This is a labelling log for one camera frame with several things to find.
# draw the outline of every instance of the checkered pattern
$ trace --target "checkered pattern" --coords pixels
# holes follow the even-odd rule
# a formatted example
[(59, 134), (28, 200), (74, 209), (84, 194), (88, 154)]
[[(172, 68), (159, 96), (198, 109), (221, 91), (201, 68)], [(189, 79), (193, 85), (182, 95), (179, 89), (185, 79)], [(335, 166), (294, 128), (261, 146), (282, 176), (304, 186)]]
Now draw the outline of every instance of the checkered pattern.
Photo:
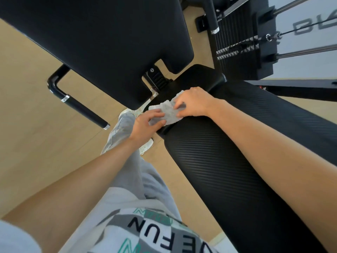
[(182, 222), (162, 210), (115, 210), (89, 253), (217, 252)]

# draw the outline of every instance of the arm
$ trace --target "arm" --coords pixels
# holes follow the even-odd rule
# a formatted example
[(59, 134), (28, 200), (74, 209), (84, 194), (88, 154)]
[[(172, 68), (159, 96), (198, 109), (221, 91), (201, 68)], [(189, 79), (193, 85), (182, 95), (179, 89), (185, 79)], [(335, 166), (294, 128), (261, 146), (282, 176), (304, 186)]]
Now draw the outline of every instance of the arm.
[(151, 118), (164, 116), (159, 111), (137, 117), (128, 139), (33, 195), (3, 220), (28, 232), (43, 252), (58, 252), (102, 198), (129, 156), (166, 123), (163, 120), (149, 125)]
[(210, 117), (323, 246), (337, 251), (336, 166), (199, 87), (181, 94), (175, 108), (182, 102), (179, 117)]

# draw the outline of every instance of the forearm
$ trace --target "forearm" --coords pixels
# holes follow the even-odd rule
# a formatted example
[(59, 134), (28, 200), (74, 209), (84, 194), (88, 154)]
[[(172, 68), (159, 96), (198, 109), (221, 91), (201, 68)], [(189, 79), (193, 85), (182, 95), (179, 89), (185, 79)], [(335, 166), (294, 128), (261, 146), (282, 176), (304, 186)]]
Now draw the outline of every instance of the forearm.
[(33, 195), (3, 219), (31, 234), (44, 252), (57, 252), (137, 148), (132, 140), (125, 140)]
[(337, 168), (302, 145), (215, 100), (208, 116), (329, 251), (337, 251)]

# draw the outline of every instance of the black metal handle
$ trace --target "black metal handle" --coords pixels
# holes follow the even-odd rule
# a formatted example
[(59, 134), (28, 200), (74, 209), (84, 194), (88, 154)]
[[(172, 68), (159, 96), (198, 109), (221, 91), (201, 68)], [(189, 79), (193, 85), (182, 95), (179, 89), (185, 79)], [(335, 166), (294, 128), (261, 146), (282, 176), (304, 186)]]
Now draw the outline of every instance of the black metal handle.
[(216, 34), (219, 32), (219, 25), (214, 10), (213, 0), (202, 0), (202, 2), (211, 34)]
[(70, 95), (64, 93), (57, 87), (58, 82), (70, 71), (70, 68), (67, 67), (65, 64), (59, 67), (49, 78), (47, 81), (48, 89), (63, 103), (66, 103), (68, 106), (91, 120), (92, 122), (96, 123), (103, 129), (108, 129), (110, 124), (91, 111), (89, 108), (84, 106), (82, 103), (78, 102), (76, 99), (71, 97)]

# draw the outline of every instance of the black lettering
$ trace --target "black lettering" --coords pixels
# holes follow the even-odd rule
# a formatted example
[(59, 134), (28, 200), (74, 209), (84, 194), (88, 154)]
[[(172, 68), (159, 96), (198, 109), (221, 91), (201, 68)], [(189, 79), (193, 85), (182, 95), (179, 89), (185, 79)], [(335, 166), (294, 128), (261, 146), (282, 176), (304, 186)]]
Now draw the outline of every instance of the black lettering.
[(158, 227), (157, 225), (155, 225), (155, 224), (150, 224), (150, 225), (148, 226), (148, 228), (146, 228), (146, 231), (145, 231), (145, 234), (144, 234), (144, 235), (145, 235), (146, 237), (148, 236), (151, 227), (155, 227), (155, 228), (157, 229), (156, 236), (155, 236), (154, 239), (153, 239), (153, 243), (156, 244), (156, 243), (157, 243), (157, 240), (158, 240), (158, 237), (159, 237), (159, 233), (160, 233), (160, 229), (159, 229), (159, 227)]
[[(337, 9), (334, 10), (333, 12), (331, 12), (331, 14), (329, 15), (329, 17), (327, 18), (327, 20), (332, 20), (333, 18), (337, 19)], [(321, 14), (320, 15), (317, 15), (317, 22), (320, 22), (322, 23), (322, 17), (321, 17)], [(327, 25), (323, 25), (323, 24), (318, 24), (318, 29), (326, 29), (326, 28), (329, 28), (329, 27), (333, 27), (337, 25), (337, 22), (333, 22), (333, 23), (330, 23), (330, 24), (327, 24)]]
[(213, 253), (206, 242), (203, 242), (203, 244), (201, 244), (200, 253), (204, 253), (205, 246), (208, 248), (208, 252)]
[[(298, 30), (298, 29), (301, 29), (301, 27), (297, 28), (298, 25), (301, 25), (303, 23), (306, 23), (304, 25), (302, 25), (301, 27), (307, 27), (309, 25), (312, 25), (312, 19), (311, 18), (307, 18), (306, 20), (301, 20), (301, 21), (298, 21), (296, 23), (293, 24), (293, 27), (294, 27), (294, 30)], [(310, 26), (304, 30), (301, 30), (301, 31), (295, 31), (295, 35), (301, 35), (301, 34), (305, 34), (305, 33), (310, 33), (312, 30), (314, 29), (313, 26)]]
[(160, 244), (160, 246), (164, 249), (167, 249), (167, 250), (172, 250), (172, 246), (173, 246), (173, 241), (174, 241), (174, 232), (171, 233), (171, 238), (167, 238), (165, 236), (163, 236), (163, 240), (169, 242), (170, 244), (167, 246), (167, 245), (164, 245), (163, 243)]
[(196, 253), (196, 238), (188, 235), (183, 235), (183, 237), (192, 240), (192, 243), (184, 242), (184, 246), (190, 246), (192, 250), (183, 249), (182, 253)]
[(141, 232), (141, 229), (143, 228), (143, 226), (145, 224), (145, 220), (143, 220), (141, 222), (141, 225), (139, 225), (138, 218), (134, 217), (127, 226), (130, 228), (133, 225), (133, 223), (136, 223), (136, 230), (137, 230), (137, 232)]

